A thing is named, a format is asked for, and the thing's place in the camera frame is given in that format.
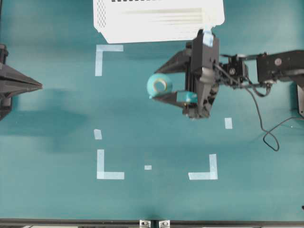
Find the white plastic basket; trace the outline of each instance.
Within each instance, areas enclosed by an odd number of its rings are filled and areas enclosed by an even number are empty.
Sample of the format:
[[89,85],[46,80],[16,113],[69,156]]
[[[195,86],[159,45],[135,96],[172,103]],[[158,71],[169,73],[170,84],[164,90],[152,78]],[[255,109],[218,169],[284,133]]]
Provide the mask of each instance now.
[[221,25],[223,0],[93,0],[94,27],[108,43],[191,40]]

